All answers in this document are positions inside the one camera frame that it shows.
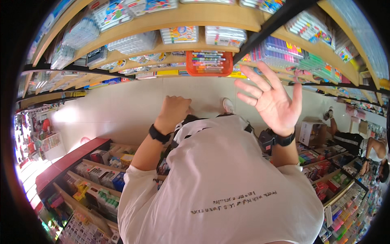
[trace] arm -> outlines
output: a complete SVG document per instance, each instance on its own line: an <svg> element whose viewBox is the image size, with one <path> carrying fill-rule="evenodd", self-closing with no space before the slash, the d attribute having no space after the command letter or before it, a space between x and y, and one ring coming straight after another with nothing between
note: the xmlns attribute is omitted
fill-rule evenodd
<svg viewBox="0 0 390 244"><path fill-rule="evenodd" d="M235 80L235 85L253 97L238 93L237 96L249 105L254 106L266 124L279 136L287 137L295 130L295 124L302 111L302 85L295 84L292 100L288 96L279 78L265 63L258 62L257 67L267 77L271 85L253 69L242 66L243 72L257 86L249 85L241 80ZM297 165L298 151L295 140L288 146L276 145L272 149L273 164L276 167L283 165Z"/></svg>
<svg viewBox="0 0 390 244"><path fill-rule="evenodd" d="M173 132L175 126L184 120L189 110L191 99L169 97L164 99L161 112L154 122L154 127L163 135ZM131 165L142 171L155 170L160 159L163 144L153 140L148 134L134 155Z"/></svg>

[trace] hair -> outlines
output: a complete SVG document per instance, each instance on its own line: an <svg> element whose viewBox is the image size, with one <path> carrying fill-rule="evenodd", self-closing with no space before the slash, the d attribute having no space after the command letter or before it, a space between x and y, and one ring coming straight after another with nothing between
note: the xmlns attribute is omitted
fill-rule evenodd
<svg viewBox="0 0 390 244"><path fill-rule="evenodd" d="M383 165L383 169L382 169L382 176L379 176L378 179L382 183L385 183L388 177L389 177L389 165L388 165L388 161L386 159L386 162Z"/></svg>

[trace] black wristband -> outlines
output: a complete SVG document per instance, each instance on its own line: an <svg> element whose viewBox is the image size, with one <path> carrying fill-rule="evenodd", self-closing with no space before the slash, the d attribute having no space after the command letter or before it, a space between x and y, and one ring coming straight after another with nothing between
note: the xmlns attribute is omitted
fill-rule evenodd
<svg viewBox="0 0 390 244"><path fill-rule="evenodd" d="M149 134L152 137L152 139L156 139L159 142L161 142L163 145L166 144L170 139L170 133L168 135L163 135L161 132L159 132L155 127L154 124L152 124L149 128Z"/></svg>

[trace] white t-shirt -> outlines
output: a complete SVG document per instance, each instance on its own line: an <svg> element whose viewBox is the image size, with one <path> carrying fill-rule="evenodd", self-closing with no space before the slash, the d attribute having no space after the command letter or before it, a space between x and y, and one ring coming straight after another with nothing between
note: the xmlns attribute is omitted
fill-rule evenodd
<svg viewBox="0 0 390 244"><path fill-rule="evenodd" d="M155 170L130 165L118 210L123 242L312 244L324 220L321 201L301 167L263 159L246 125L239 116L185 124L159 191Z"/></svg>

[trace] raised hand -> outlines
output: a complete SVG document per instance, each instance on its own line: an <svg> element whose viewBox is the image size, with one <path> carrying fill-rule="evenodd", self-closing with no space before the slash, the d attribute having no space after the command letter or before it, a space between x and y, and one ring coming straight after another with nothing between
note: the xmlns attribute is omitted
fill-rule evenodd
<svg viewBox="0 0 390 244"><path fill-rule="evenodd" d="M160 114L154 122L154 127L164 135L175 129L175 126L190 113L191 99L179 96L166 96Z"/></svg>
<svg viewBox="0 0 390 244"><path fill-rule="evenodd" d="M277 134L283 137L291 135L295 130L302 111L302 85L295 84L292 100L288 96L279 78L264 62L258 62L257 67L271 82L266 82L253 69L247 66L241 67L245 74L257 86L249 85L241 80L235 80L234 84L253 97L237 93L239 99L254 106L263 118L264 122Z"/></svg>

